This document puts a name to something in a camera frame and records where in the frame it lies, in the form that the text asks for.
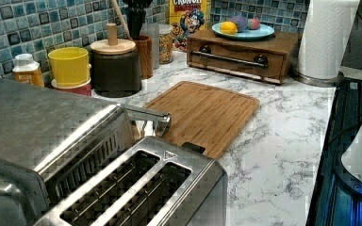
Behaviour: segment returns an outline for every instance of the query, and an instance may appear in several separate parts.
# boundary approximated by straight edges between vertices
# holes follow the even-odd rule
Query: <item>plate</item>
[[[271,35],[272,33],[274,33],[274,29],[270,26],[264,25],[264,24],[260,24],[260,28],[258,28],[257,30],[249,30],[249,29],[245,29],[240,33],[237,33],[235,35],[228,35],[228,34],[224,34],[220,31],[220,24],[222,23],[217,23],[214,24],[211,29],[214,31],[214,33],[230,38],[230,39],[235,39],[235,40],[256,40],[256,39],[261,39],[264,37],[267,37],[269,35]]]

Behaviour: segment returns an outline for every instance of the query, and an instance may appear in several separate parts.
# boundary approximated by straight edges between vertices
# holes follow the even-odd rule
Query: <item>white marble countertop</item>
[[[143,106],[180,81],[230,89],[260,107],[220,163],[228,173],[227,225],[305,225],[335,89],[291,78],[276,86],[191,68],[186,54],[143,80],[139,93],[105,100]]]

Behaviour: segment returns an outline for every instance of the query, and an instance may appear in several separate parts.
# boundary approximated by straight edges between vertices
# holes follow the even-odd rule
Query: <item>lemon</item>
[[[222,22],[220,24],[220,31],[224,34],[235,35],[238,32],[237,25],[232,22]]]

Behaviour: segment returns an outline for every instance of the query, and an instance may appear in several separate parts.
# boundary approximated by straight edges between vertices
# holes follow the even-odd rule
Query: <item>wooden knob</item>
[[[117,25],[109,23],[107,24],[107,42],[109,46],[115,46],[117,42]]]

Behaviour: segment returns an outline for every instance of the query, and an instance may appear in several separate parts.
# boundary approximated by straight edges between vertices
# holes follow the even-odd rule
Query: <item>toaster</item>
[[[221,165],[145,137],[35,225],[225,225]]]
[[[225,171],[160,139],[171,122],[0,79],[0,225],[224,225]]]

